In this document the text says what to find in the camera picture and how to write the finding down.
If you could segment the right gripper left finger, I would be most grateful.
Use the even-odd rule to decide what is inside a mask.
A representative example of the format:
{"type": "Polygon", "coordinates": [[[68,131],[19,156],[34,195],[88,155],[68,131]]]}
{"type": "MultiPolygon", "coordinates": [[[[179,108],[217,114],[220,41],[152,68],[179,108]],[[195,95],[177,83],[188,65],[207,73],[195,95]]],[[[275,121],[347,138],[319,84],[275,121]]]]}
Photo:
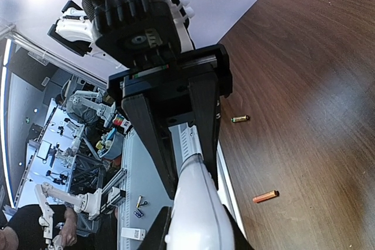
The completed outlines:
{"type": "Polygon", "coordinates": [[[166,250],[165,237],[169,231],[171,218],[172,207],[162,207],[140,244],[139,250],[166,250]]]}

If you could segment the gold green battery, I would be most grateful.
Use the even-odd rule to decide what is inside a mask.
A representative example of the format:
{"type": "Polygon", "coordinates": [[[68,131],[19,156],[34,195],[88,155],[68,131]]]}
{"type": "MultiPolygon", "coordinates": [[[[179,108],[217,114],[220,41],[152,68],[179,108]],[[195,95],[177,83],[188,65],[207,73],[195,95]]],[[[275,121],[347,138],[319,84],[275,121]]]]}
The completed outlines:
{"type": "Polygon", "coordinates": [[[242,116],[232,117],[231,122],[238,123],[238,122],[246,122],[249,120],[250,120],[249,115],[242,115],[242,116]]]}

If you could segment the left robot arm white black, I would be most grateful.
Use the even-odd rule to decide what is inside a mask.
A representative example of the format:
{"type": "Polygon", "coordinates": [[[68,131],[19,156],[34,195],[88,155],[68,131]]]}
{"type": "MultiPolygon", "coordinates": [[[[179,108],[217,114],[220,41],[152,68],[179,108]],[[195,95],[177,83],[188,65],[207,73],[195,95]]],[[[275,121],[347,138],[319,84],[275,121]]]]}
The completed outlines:
{"type": "Polygon", "coordinates": [[[233,89],[222,44],[193,48],[185,17],[168,0],[106,0],[92,17],[70,6],[49,35],[80,56],[98,48],[125,67],[109,77],[108,93],[146,147],[170,198],[182,178],[169,130],[174,125],[196,127],[203,163],[217,181],[220,99],[233,89]]]}

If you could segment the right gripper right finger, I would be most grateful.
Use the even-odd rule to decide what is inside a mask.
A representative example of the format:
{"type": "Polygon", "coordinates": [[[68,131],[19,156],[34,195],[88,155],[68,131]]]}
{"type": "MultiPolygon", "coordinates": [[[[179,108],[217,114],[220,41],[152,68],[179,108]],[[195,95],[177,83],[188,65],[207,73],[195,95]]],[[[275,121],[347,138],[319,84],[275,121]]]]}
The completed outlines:
{"type": "Polygon", "coordinates": [[[235,219],[230,214],[229,209],[224,204],[223,204],[223,208],[229,218],[231,229],[233,231],[234,249],[235,250],[254,250],[254,248],[250,245],[250,243],[245,238],[244,234],[241,232],[235,219]]]}

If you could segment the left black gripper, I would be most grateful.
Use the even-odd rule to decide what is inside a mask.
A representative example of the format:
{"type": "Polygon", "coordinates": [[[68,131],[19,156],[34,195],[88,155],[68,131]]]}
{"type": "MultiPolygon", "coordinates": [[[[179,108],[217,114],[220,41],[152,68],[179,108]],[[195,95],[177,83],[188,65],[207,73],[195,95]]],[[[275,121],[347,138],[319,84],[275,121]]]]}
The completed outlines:
{"type": "Polygon", "coordinates": [[[217,100],[218,94],[228,97],[233,92],[230,58],[224,45],[214,44],[183,53],[179,55],[176,67],[162,66],[143,73],[122,71],[111,75],[107,83],[107,92],[117,107],[122,102],[122,109],[149,152],[172,200],[178,173],[171,132],[145,95],[156,100],[175,98],[187,93],[188,84],[203,161],[218,188],[217,100]]]}

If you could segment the white remote control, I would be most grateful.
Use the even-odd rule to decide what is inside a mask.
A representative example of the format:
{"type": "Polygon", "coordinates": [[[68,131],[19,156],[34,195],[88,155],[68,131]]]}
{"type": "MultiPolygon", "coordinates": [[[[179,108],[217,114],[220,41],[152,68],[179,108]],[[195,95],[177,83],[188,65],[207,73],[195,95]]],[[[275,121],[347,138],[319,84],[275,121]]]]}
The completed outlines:
{"type": "Polygon", "coordinates": [[[167,249],[234,249],[230,219],[202,155],[192,154],[180,171],[167,249]]]}

